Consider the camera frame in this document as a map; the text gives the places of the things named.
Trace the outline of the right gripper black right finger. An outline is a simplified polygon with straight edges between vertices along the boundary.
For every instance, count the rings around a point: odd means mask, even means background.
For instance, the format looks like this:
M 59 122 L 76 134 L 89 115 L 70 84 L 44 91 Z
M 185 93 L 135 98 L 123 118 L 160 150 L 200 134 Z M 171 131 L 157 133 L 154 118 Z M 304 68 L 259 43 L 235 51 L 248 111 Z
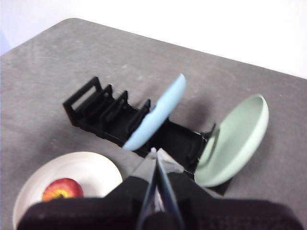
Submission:
M 198 186 L 166 151 L 157 151 L 171 201 L 188 230 L 302 230 L 286 205 L 267 200 L 216 198 Z

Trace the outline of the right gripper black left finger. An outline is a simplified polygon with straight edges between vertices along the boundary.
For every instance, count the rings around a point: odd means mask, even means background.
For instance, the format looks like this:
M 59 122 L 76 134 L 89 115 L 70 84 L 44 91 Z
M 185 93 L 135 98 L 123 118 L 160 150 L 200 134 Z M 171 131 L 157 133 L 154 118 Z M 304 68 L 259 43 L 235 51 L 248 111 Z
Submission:
M 134 228 L 155 156 L 126 179 L 97 153 L 69 153 L 40 167 L 17 198 L 19 230 L 115 230 Z

